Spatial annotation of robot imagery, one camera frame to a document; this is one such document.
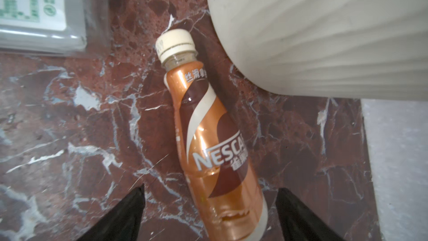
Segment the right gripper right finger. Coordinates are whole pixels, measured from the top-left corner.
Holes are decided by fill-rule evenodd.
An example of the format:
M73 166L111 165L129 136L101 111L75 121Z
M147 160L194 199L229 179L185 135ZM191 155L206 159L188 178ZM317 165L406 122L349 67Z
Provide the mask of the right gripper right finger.
M289 189L278 190L275 205L286 241L344 241Z

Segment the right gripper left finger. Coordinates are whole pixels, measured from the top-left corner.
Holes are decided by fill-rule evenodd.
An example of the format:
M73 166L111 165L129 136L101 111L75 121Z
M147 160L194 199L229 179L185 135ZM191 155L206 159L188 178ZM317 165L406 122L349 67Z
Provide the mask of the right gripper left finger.
M84 233L80 241L136 241L146 206L144 185L134 188Z

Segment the Nescafe bottle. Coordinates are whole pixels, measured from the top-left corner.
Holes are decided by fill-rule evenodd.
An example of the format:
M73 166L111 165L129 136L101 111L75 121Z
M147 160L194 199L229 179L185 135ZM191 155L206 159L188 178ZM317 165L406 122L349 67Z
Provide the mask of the Nescafe bottle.
M178 158L212 241L259 241L268 207L243 135L197 60L191 34L164 32L156 52L173 101Z

